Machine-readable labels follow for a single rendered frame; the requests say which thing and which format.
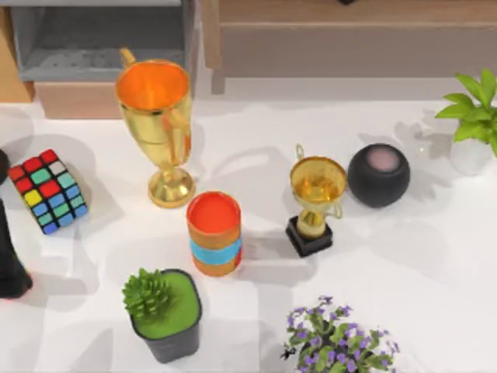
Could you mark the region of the orange can with blue band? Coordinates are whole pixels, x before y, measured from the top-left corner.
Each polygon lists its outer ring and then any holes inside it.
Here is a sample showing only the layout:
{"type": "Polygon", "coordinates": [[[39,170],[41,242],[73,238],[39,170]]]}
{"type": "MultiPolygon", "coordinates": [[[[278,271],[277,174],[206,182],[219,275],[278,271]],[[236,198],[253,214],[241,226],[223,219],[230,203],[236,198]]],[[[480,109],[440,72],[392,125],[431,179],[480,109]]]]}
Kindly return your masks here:
{"type": "Polygon", "coordinates": [[[223,277],[236,270],[242,260],[242,215],[233,197],[220,191],[199,194],[187,207],[186,221],[200,272],[223,277]]]}

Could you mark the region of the small gold trophy black base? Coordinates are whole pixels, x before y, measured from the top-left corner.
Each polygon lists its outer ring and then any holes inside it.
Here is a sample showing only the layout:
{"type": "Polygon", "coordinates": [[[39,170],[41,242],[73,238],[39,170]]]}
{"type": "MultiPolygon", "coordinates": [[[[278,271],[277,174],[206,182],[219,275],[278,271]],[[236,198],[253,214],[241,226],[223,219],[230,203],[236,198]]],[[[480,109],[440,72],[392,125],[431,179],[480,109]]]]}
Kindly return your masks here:
{"type": "Polygon", "coordinates": [[[296,145],[297,162],[290,171],[290,186],[301,212],[287,222],[286,234],[301,257],[332,246],[333,232],[326,218],[342,218],[340,198],[348,181],[344,168],[323,156],[306,156],[296,145]]]}

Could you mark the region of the large gold trophy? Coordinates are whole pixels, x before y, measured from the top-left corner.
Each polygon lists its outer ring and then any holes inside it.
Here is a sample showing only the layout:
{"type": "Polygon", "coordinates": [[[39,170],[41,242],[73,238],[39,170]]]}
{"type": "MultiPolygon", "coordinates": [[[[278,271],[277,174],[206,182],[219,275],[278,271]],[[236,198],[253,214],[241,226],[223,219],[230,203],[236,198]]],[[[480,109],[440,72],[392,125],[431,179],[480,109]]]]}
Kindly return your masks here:
{"type": "Polygon", "coordinates": [[[116,97],[123,119],[158,167],[148,183],[148,196],[159,207],[181,207],[195,193],[192,176],[181,168],[191,152],[189,76],[171,61],[137,61],[126,48],[120,49],[120,56],[123,71],[116,80],[116,97]]]}

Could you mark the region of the black round speaker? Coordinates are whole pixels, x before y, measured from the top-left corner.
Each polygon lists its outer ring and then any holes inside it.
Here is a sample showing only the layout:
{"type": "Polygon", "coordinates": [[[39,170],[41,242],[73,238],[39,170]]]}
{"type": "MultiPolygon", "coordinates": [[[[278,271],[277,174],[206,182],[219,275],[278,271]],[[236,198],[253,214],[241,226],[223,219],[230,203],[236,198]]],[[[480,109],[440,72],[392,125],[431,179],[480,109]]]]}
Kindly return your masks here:
{"type": "Polygon", "coordinates": [[[397,148],[382,143],[360,149],[348,167],[350,193],[372,208],[387,207],[405,194],[411,169],[405,155],[397,148]]]}

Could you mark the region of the green plant in black pot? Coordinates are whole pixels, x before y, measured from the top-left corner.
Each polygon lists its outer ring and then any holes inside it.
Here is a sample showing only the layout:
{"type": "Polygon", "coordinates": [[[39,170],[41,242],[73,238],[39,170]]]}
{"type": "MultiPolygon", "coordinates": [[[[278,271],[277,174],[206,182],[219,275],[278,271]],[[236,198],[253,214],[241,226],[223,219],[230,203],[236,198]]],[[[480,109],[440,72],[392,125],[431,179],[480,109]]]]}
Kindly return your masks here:
{"type": "Polygon", "coordinates": [[[122,293],[133,330],[156,361],[167,364],[197,352],[203,308],[190,274],[141,268],[129,276],[122,293]]]}

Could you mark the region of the purple flower plant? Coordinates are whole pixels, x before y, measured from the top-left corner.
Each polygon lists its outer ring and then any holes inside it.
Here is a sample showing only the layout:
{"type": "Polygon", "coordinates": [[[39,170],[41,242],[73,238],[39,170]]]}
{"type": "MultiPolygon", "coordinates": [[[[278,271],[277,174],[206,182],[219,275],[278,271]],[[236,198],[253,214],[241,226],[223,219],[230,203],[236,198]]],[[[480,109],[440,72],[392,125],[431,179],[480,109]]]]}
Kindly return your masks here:
{"type": "Polygon", "coordinates": [[[350,320],[352,308],[322,295],[316,305],[287,316],[288,339],[280,359],[295,356],[297,373],[398,373],[400,353],[386,329],[366,329],[350,320]]]}

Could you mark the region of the wooden cupboard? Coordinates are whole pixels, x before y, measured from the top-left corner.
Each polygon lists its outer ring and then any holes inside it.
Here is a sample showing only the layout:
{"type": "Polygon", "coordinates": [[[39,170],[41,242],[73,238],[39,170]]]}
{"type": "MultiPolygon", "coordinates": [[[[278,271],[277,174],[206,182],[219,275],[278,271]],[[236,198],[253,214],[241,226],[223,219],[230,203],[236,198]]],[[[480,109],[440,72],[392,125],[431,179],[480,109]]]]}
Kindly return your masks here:
{"type": "Polygon", "coordinates": [[[497,71],[497,0],[199,0],[216,80],[497,71]]]}

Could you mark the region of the pale wooden drawer front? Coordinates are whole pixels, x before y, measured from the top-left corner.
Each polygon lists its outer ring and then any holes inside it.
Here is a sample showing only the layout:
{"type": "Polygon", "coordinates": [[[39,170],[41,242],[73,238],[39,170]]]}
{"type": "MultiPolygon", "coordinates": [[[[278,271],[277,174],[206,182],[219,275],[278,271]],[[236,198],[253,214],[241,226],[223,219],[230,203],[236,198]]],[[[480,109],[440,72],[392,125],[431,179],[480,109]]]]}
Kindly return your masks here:
{"type": "Polygon", "coordinates": [[[34,88],[48,119],[121,118],[113,82],[34,82],[34,88]]]}

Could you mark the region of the colourful puzzle cube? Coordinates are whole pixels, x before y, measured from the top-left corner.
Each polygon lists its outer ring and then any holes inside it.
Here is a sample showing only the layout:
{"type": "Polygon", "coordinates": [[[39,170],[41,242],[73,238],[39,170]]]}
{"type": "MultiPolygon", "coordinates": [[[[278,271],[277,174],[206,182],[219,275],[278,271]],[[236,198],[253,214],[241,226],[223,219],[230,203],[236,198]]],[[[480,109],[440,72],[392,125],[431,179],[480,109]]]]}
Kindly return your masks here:
{"type": "Polygon", "coordinates": [[[81,188],[52,149],[9,167],[8,176],[45,235],[88,213],[81,188]]]}

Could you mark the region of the green plant in white pot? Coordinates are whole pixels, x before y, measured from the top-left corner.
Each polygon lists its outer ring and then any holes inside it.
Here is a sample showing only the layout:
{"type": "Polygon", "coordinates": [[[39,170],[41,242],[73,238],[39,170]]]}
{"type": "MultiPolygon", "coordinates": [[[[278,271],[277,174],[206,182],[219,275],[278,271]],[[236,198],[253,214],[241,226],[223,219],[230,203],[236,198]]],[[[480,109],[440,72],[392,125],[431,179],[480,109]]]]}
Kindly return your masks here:
{"type": "Polygon", "coordinates": [[[477,176],[497,159],[497,75],[485,68],[479,79],[465,74],[455,78],[466,92],[446,94],[449,105],[435,118],[457,121],[450,162],[459,173],[477,176]]]}

